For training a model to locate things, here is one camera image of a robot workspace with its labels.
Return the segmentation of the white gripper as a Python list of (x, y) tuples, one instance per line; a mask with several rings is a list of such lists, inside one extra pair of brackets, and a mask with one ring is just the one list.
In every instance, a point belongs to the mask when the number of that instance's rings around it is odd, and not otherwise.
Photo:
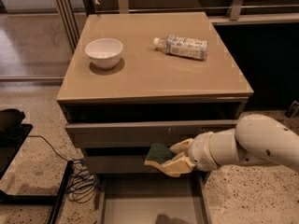
[[(213, 132), (201, 133), (194, 139), (185, 139), (171, 146), (170, 150), (177, 155), (162, 164), (163, 171), (168, 175), (179, 177), (190, 173), (194, 167), (203, 172), (217, 170), (219, 165), (213, 160), (209, 148), (212, 135)], [(188, 156), (182, 153), (187, 150)]]

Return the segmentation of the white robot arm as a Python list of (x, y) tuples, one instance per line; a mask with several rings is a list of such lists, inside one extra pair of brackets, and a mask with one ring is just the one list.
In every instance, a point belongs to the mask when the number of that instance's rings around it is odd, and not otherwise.
[(299, 135), (259, 114), (241, 118), (233, 129), (201, 133), (171, 146), (170, 150), (175, 157), (162, 167), (171, 176), (193, 169), (214, 171), (224, 165), (275, 164), (299, 171)]

